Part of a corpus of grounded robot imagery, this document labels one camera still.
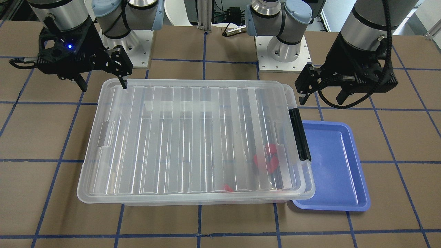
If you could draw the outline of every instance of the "black cable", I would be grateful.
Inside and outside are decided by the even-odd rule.
[[[233,15],[233,16],[231,17],[230,22],[227,24],[227,26],[225,27],[225,30],[222,32],[222,36],[226,36],[226,35],[227,35],[227,28],[228,28],[228,26],[230,26],[230,24],[233,22],[233,17],[236,17],[237,15],[239,15],[239,14],[236,13],[235,15]]]
[[[195,4],[196,4],[196,19],[199,22],[199,11],[198,11],[198,0],[194,0]]]
[[[24,58],[14,58],[14,59],[10,59],[10,60],[9,60],[9,63],[10,63],[13,67],[15,67],[15,68],[17,68],[17,69],[33,69],[33,68],[37,68],[37,67],[35,66],[35,64],[34,64],[34,65],[30,65],[30,66],[17,65],[17,63],[23,63],[23,59],[24,59]]]
[[[336,109],[348,109],[348,108],[351,108],[351,107],[361,103],[362,101],[366,100],[367,98],[369,98],[378,89],[378,87],[383,83],[383,81],[384,81],[384,79],[386,77],[386,73],[389,70],[389,64],[390,64],[390,61],[391,61],[391,54],[392,54],[392,26],[391,26],[391,21],[390,21],[389,4],[388,4],[387,0],[382,0],[382,2],[383,2],[383,9],[384,9],[384,12],[385,12],[385,20],[386,20],[387,48],[386,48],[385,65],[383,67],[383,70],[381,71],[381,75],[380,75],[380,78],[378,79],[378,82],[375,84],[375,86],[365,96],[363,96],[359,100],[357,100],[357,101],[355,101],[355,102],[353,102],[351,104],[341,106],[341,105],[336,105],[336,104],[331,103],[328,99],[325,98],[325,96],[321,92],[321,90],[326,88],[330,82],[337,81],[336,77],[326,78],[326,79],[322,80],[322,82],[319,84],[318,95],[320,96],[320,98],[328,106],[331,106],[331,107],[336,108]]]
[[[220,5],[222,6],[222,11],[224,12],[224,20],[225,20],[225,10],[224,10],[224,3],[222,0],[220,0]]]
[[[106,35],[110,30],[112,30],[112,28],[116,25],[116,23],[119,21],[119,19],[121,18],[121,16],[125,16],[125,7],[126,4],[128,3],[128,0],[123,0],[121,3],[121,13],[118,15],[118,17],[112,22],[112,24],[110,25],[110,27],[106,30],[103,31],[103,35]]]

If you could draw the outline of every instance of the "plastic tray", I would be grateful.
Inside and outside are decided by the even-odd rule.
[[[315,195],[294,200],[302,209],[366,211],[370,207],[351,129],[344,123],[303,121],[312,157]]]
[[[86,203],[185,205],[308,199],[275,81],[117,79],[104,83],[78,183]]]

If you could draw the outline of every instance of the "metal bolt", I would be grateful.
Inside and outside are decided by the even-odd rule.
[[[380,36],[378,36],[378,41],[381,41],[382,39],[384,39],[384,38],[386,38],[386,35],[384,35],[384,34],[382,34],[382,35],[380,35]]]

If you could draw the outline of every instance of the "blue tape line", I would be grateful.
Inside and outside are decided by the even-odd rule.
[[[196,247],[201,248],[202,205],[198,206],[198,233]]]
[[[335,109],[333,107],[313,107],[313,106],[298,106],[299,109]],[[383,109],[383,108],[348,108],[349,110],[383,110],[383,111],[416,111],[416,112],[441,112],[441,109]]]
[[[27,158],[0,158],[0,162],[47,162],[47,163],[84,163],[82,159],[27,159]]]
[[[441,233],[441,229],[424,229],[426,233]],[[355,234],[376,233],[421,233],[421,229],[384,229],[384,230],[354,230]],[[315,232],[280,232],[281,236],[312,236],[312,235],[341,235],[351,234],[350,231],[315,231]],[[159,238],[159,237],[254,237],[277,236],[276,232],[268,233],[154,233],[154,234],[120,234],[119,238]],[[115,234],[40,234],[40,235],[0,235],[0,239],[68,239],[68,238],[115,238]]]
[[[118,227],[116,228],[115,243],[113,244],[113,248],[118,247],[118,241],[119,241],[120,232],[121,232],[121,224],[123,223],[124,208],[125,208],[125,205],[121,204],[120,218],[118,219]]]
[[[257,80],[260,80],[260,76],[259,76],[259,61],[256,61],[255,64],[256,64],[256,70],[257,70]]]
[[[89,81],[90,74],[91,74],[91,72],[89,72],[89,74],[87,75],[86,83],[88,83],[88,81]],[[75,119],[78,116],[78,111],[79,111],[80,106],[81,106],[80,103],[81,103],[83,97],[84,97],[84,92],[81,93],[80,99],[78,100],[78,105],[77,105],[77,108],[75,110],[74,116],[72,118],[71,126],[69,127],[69,131],[67,132],[66,139],[64,140],[63,149],[61,150],[61,154],[60,154],[60,160],[63,159],[64,152],[66,151],[67,143],[69,142],[69,137],[71,136],[72,129],[73,129],[74,123],[75,123]],[[53,190],[54,185],[55,185],[56,177],[58,175],[58,171],[60,170],[60,165],[61,165],[61,162],[58,162],[58,164],[57,164],[57,166],[55,168],[55,172],[54,172],[54,175],[52,177],[51,186],[49,187],[49,192],[48,192],[48,195],[46,197],[46,201],[45,201],[45,204],[43,206],[43,210],[41,211],[40,220],[38,221],[37,229],[35,230],[35,235],[38,235],[40,233],[40,228],[41,228],[41,225],[43,224],[43,219],[45,218],[46,210],[47,210],[48,205],[49,205],[49,200],[51,198],[52,190]],[[35,243],[36,242],[37,242],[37,238],[35,237],[32,240],[31,248],[35,247]]]
[[[391,229],[391,230],[360,230],[354,231],[355,234],[375,234],[375,233],[420,233],[421,229]]]
[[[206,56],[207,56],[207,35],[208,32],[204,33],[204,53],[203,53],[203,64],[202,64],[202,79],[205,79],[205,67],[206,67]]]
[[[427,68],[399,68],[400,70],[410,71],[441,71],[441,69],[427,69]]]
[[[179,61],[179,62],[204,62],[204,60],[182,60],[182,59],[152,59],[159,61]]]
[[[357,240],[355,239],[354,227],[352,226],[352,220],[349,211],[346,211],[346,217],[348,218],[349,230],[351,231],[351,237],[352,237],[352,242],[354,243],[354,248],[358,248]]]
[[[324,231],[324,232],[281,232],[281,236],[312,236],[312,235],[341,235],[351,234],[350,231]]]
[[[315,101],[317,102],[318,113],[320,114],[320,120],[324,121],[325,119],[323,119],[323,113],[321,112],[322,107],[320,106],[320,101],[318,100],[317,92],[314,92],[314,95],[315,95]]]
[[[183,59],[152,59],[159,61],[178,61],[178,62],[207,62],[207,63],[221,63],[221,64],[255,64],[253,61],[223,61],[223,60],[183,60]]]
[[[50,104],[50,105],[77,105],[77,102],[63,101],[19,101],[18,104]],[[96,102],[82,102],[80,105],[98,105]]]
[[[277,213],[277,204],[273,203],[274,220],[276,222],[277,245],[282,248],[282,239],[280,238],[279,214]]]
[[[8,116],[7,116],[7,118],[6,118],[6,121],[4,122],[3,127],[2,127],[1,130],[0,130],[0,137],[2,136],[2,134],[3,134],[3,132],[4,132],[5,128],[6,128],[6,126],[7,126],[8,122],[9,122],[9,120],[11,119],[11,117],[12,117],[12,113],[14,112],[15,107],[17,106],[17,103],[18,103],[18,101],[20,100],[20,97],[22,97],[22,94],[23,94],[23,92],[24,92],[24,90],[25,90],[25,88],[26,88],[26,85],[28,84],[29,79],[31,78],[31,76],[32,76],[32,74],[33,74],[33,72],[34,72],[34,70],[35,70],[35,69],[32,69],[32,70],[29,72],[29,75],[28,75],[28,77],[26,78],[26,81],[25,81],[25,83],[23,84],[22,89],[21,89],[20,92],[19,92],[19,96],[17,97],[17,100],[15,101],[15,103],[14,103],[14,105],[12,106],[11,110],[9,111],[9,114],[8,114]]]
[[[17,56],[0,56],[0,59],[16,59],[16,58],[23,58],[23,56],[21,56],[21,57],[17,57]]]
[[[436,126],[436,124],[435,124],[435,122],[434,122],[432,116],[430,115],[430,112],[427,111],[426,105],[424,104],[424,101],[422,100],[422,98],[421,98],[421,96],[420,96],[418,90],[416,89],[416,86],[415,86],[415,84],[413,83],[413,80],[412,80],[411,76],[409,75],[409,72],[407,71],[406,67],[404,66],[403,62],[401,61],[401,58],[400,58],[400,56],[398,55],[398,52],[396,51],[395,47],[392,46],[392,48],[393,48],[393,50],[394,50],[396,56],[398,57],[398,60],[400,61],[401,65],[403,66],[404,71],[406,72],[406,75],[407,75],[407,77],[409,78],[409,81],[411,82],[412,87],[414,88],[415,93],[417,94],[417,96],[418,96],[418,98],[419,98],[419,100],[420,100],[420,102],[421,102],[423,108],[426,110],[427,115],[429,116],[429,119],[430,119],[430,121],[432,122],[432,125],[435,127],[435,130],[437,131],[438,136],[441,138],[441,133],[440,133],[438,127]]]
[[[404,187],[404,190],[406,192],[407,198],[409,199],[409,202],[410,202],[410,204],[412,206],[412,210],[414,212],[414,215],[415,215],[415,218],[416,218],[416,220],[418,222],[418,225],[419,225],[419,227],[421,229],[422,235],[424,236],[424,240],[426,241],[426,245],[427,245],[428,248],[430,248],[429,240],[427,239],[426,233],[424,232],[423,226],[421,224],[421,220],[419,219],[418,213],[417,213],[417,211],[415,209],[415,205],[414,205],[414,203],[412,201],[412,198],[411,198],[411,195],[410,195],[410,193],[409,193],[409,191],[407,189],[406,182],[404,181],[404,178],[403,178],[403,175],[401,173],[400,167],[398,166],[398,162],[396,161],[395,155],[394,155],[394,153],[392,151],[392,147],[390,145],[389,139],[388,139],[388,137],[386,135],[385,129],[383,127],[383,124],[381,123],[380,116],[378,115],[378,112],[377,112],[377,110],[375,108],[374,101],[372,100],[371,97],[369,97],[369,100],[370,100],[370,103],[371,103],[372,107],[374,108],[375,116],[377,117],[378,123],[380,124],[381,131],[383,132],[383,136],[384,136],[384,138],[386,140],[386,144],[387,144],[387,146],[389,148],[390,154],[392,155],[392,159],[395,162],[394,164],[395,164],[396,170],[398,171],[398,175],[400,176],[401,183],[403,184],[403,187]]]
[[[222,64],[255,64],[251,61],[220,61],[220,60],[206,60],[207,63],[222,63]]]
[[[441,161],[406,161],[406,160],[362,160],[362,163],[366,164],[441,164]]]

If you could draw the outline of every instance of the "light blue cap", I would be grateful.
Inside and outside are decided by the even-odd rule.
[[[302,0],[286,0],[285,10],[292,18],[303,24],[309,24],[311,21],[312,9]]]
[[[96,17],[110,14],[120,5],[121,0],[93,0],[92,9]]]

